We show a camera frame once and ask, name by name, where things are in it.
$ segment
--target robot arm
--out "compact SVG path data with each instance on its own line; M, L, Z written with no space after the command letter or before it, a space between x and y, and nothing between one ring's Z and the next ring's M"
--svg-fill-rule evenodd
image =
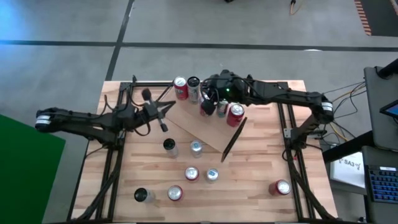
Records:
M292 142L303 148L307 136L319 127L334 120L333 104L321 93L284 89L276 83L253 80L250 75L241 78L228 70L212 75L203 81L201 94L205 99L202 108L212 114L219 100L249 106L284 103L311 109L312 115L298 128L291 130Z
M126 104L105 114L80 113L59 108L39 110L35 128L43 133L64 131L77 134L89 140L96 139L105 146L115 145L115 139L121 132L134 131L155 119L159 120L162 130L166 132L167 127L162 119L175 101L153 101L148 89L142 91L142 96L146 102L141 110L133 106L128 97Z

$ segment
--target green panel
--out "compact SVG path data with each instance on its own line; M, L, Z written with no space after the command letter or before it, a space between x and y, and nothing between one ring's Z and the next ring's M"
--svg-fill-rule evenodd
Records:
M42 223L65 140L2 115L0 140L0 223Z

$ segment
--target gray concrete floor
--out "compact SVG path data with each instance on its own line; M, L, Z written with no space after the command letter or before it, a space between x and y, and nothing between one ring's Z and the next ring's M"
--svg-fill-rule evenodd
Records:
M352 0L306 0L289 16L289 0L136 0L124 42L396 47L398 38L369 37ZM128 0L0 1L0 40L115 42ZM33 125L38 109L95 112L114 47L0 45L0 113ZM229 69L263 80L304 80L327 91L363 79L366 66L386 65L396 52L148 49L123 47L113 80L200 78ZM344 91L328 95L334 98ZM371 129L366 95L359 112L340 119L353 134ZM353 111L347 103L339 114ZM44 223L66 219L87 140L67 140ZM333 189L339 217L364 215L361 195Z

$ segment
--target keyboard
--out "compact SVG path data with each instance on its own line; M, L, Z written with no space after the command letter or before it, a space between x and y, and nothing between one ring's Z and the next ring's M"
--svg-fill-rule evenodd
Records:
M372 187L372 200L375 202L398 203L397 168L369 166L369 181Z

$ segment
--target soda can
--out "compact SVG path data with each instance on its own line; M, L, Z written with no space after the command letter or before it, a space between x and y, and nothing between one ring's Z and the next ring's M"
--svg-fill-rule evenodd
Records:
M155 193L145 188L138 188L134 193L134 199L137 202L151 203L155 200Z
M226 123L232 127L239 126L244 115L244 109L242 105L234 104L229 107L228 116L226 118Z
M174 89L177 99L186 100L188 98L188 85L184 77L175 78Z
M190 166L185 170L185 178L190 182L196 182L199 179L199 170L194 166Z
M190 77L188 79L188 99L190 103L197 104L200 94L200 80L198 77Z
M202 103L203 103L203 102L204 102L203 97L200 97L200 105L199 105L199 107L200 107L200 115L202 115L202 116L209 116L208 114L206 114L205 110L204 110L203 107L202 107Z
M277 180L268 186L271 195L287 195L290 192L290 184L286 180Z
M191 153L195 158L201 157L201 153L203 152L203 147L200 141L193 141L191 142Z
M218 179L218 170L208 169L206 172L206 180L208 183L214 183Z
M166 149L167 155L169 155L171 158L176 158L178 156L178 148L173 139L166 139L163 142L163 147Z
M217 115L219 118L224 118L228 110L228 101L221 100L217 103Z
M178 202L179 200L182 199L183 195L182 188L178 185L173 185L167 191L167 195L169 196L170 200Z

